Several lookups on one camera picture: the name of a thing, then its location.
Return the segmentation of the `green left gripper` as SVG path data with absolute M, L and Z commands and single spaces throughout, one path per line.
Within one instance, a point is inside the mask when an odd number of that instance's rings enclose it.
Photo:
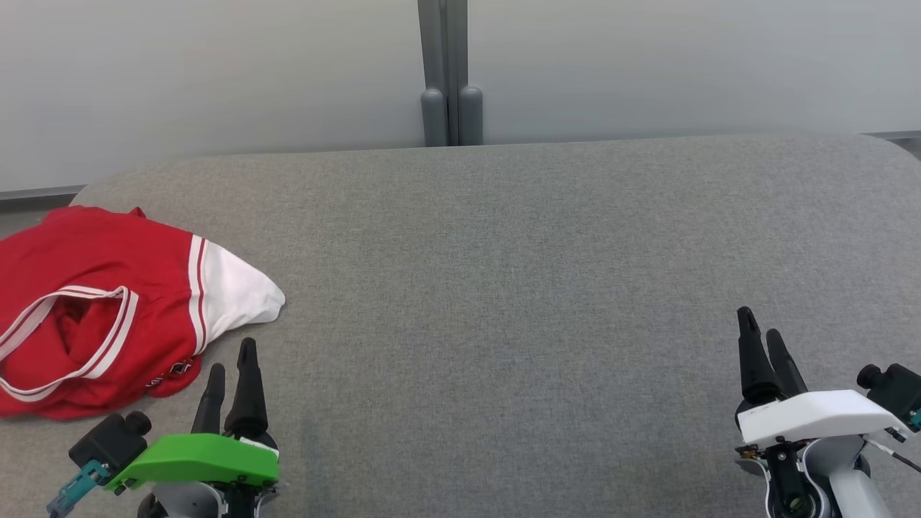
M 256 341 L 245 337 L 237 357 L 239 379 L 233 403 L 224 420 L 224 431 L 237 438 L 259 440 L 268 431 L 266 394 L 258 361 Z M 119 486 L 130 489 L 160 482 L 203 482 L 218 484 L 242 483 L 265 486 L 280 480 L 278 456 L 234 438 L 220 435 L 221 408 L 226 396 L 226 368 L 216 363 L 210 368 L 207 386 L 196 410 L 193 434 L 168 434 L 147 444 L 104 486 L 116 491 Z

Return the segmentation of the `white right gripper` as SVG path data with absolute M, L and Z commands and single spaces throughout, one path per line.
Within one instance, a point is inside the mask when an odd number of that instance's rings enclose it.
M 757 406 L 737 413 L 744 445 L 764 450 L 781 442 L 872 434 L 890 427 L 912 436 L 907 424 L 858 391 L 809 391 L 780 332 L 767 331 L 767 356 L 751 309 L 740 307 L 737 318 L 741 394 L 746 404 Z

